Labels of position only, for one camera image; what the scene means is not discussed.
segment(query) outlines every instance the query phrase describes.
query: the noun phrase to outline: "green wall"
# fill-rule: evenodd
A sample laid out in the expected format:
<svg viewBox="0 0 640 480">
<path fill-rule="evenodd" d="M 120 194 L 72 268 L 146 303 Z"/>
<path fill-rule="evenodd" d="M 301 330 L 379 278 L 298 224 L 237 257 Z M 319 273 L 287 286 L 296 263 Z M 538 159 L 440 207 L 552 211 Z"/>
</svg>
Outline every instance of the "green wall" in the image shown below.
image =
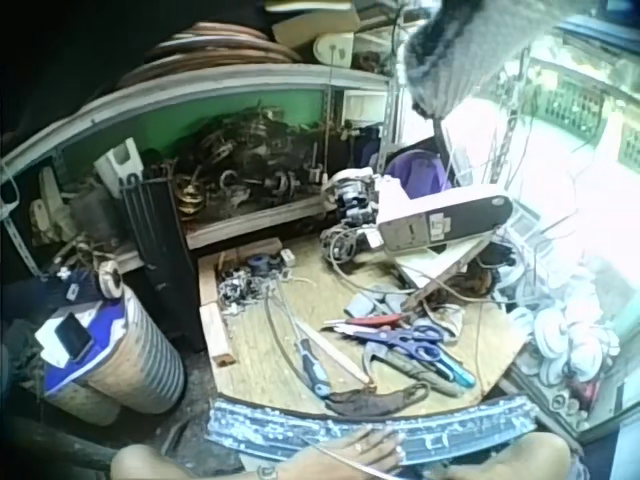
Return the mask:
<svg viewBox="0 0 640 480">
<path fill-rule="evenodd" d="M 170 105 L 95 132 L 66 146 L 64 163 L 69 181 L 89 175 L 93 162 L 107 150 L 133 137 L 139 151 L 155 148 L 166 151 L 174 141 L 197 130 L 209 117 L 254 107 L 280 107 L 290 125 L 319 122 L 322 119 L 322 90 L 267 91 L 225 95 Z"/>
</svg>

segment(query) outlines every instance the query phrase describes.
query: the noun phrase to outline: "finger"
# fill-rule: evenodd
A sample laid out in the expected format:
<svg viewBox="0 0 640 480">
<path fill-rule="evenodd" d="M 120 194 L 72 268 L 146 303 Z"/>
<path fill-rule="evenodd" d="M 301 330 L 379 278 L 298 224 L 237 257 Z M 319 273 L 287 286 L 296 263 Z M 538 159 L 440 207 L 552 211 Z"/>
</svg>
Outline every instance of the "finger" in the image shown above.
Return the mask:
<svg viewBox="0 0 640 480">
<path fill-rule="evenodd" d="M 351 445 L 346 453 L 350 456 L 352 455 L 354 458 L 360 457 L 380 445 L 392 433 L 393 430 L 388 428 L 371 432 L 369 435 Z"/>
<path fill-rule="evenodd" d="M 336 438 L 335 440 L 331 440 L 330 442 L 324 443 L 322 446 L 326 448 L 334 448 L 334 449 L 342 449 L 350 447 L 351 445 L 359 442 L 364 437 L 371 433 L 371 426 L 366 426 L 359 428 L 351 435 L 347 435 L 345 437 Z"/>
<path fill-rule="evenodd" d="M 383 459 L 378 462 L 370 465 L 372 468 L 375 468 L 379 472 L 390 472 L 392 470 L 397 469 L 402 461 L 404 460 L 404 452 L 402 450 L 394 450 L 393 453 L 387 455 Z"/>
<path fill-rule="evenodd" d="M 381 459 L 396 452 L 396 448 L 400 446 L 404 440 L 404 435 L 394 435 L 387 437 L 385 441 L 378 444 L 375 448 L 369 450 L 366 454 L 362 455 L 358 461 L 365 465 L 371 465 L 379 462 Z"/>
</svg>

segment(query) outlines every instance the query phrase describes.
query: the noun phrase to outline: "hand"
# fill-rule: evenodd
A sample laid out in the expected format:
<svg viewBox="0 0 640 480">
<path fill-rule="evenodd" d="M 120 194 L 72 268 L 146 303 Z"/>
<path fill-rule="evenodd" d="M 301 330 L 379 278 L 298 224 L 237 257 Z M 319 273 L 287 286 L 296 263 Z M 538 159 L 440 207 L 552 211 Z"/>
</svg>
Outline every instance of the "hand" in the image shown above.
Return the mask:
<svg viewBox="0 0 640 480">
<path fill-rule="evenodd" d="M 325 442 L 322 447 L 341 457 L 375 468 L 381 472 L 396 469 L 404 453 L 399 448 L 403 437 L 391 430 L 372 431 L 370 427 L 347 437 Z M 365 480 L 364 472 L 307 447 L 278 466 L 279 480 Z"/>
</svg>

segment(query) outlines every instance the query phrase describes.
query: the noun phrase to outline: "scissors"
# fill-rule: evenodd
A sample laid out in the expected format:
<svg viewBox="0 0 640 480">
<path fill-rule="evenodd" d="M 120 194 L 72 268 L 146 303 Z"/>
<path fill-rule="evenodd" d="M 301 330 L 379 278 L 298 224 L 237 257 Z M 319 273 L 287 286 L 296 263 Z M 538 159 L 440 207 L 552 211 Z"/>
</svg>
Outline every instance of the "scissors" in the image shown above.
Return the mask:
<svg viewBox="0 0 640 480">
<path fill-rule="evenodd" d="M 334 325 L 333 329 L 343 335 L 384 343 L 389 348 L 400 348 L 410 357 L 422 362 L 437 362 L 442 356 L 438 343 L 444 340 L 444 334 L 438 327 L 432 325 L 397 330 L 376 330 L 375 328 L 342 324 Z"/>
</svg>

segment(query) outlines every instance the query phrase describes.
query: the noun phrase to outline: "screwdriver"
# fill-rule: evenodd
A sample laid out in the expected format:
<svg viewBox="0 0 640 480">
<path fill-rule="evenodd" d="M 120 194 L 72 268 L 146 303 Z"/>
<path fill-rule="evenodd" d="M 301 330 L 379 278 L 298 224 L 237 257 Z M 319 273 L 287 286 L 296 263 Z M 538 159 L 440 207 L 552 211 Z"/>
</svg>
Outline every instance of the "screwdriver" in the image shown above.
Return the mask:
<svg viewBox="0 0 640 480">
<path fill-rule="evenodd" d="M 329 375 L 327 375 L 327 371 L 320 363 L 320 360 L 318 360 L 318 357 L 314 355 L 309 339 L 302 338 L 300 329 L 296 325 L 293 314 L 291 313 L 291 310 L 289 310 L 289 305 L 287 304 L 287 301 L 285 300 L 282 293 L 280 282 L 278 282 L 278 293 L 280 294 L 280 298 L 282 300 L 287 318 L 291 322 L 293 331 L 296 334 L 296 347 L 298 349 L 298 353 L 302 357 L 302 371 L 307 376 L 307 379 L 311 384 L 310 388 L 311 390 L 313 390 L 313 393 L 315 393 L 319 398 L 326 398 L 331 393 Z"/>
</svg>

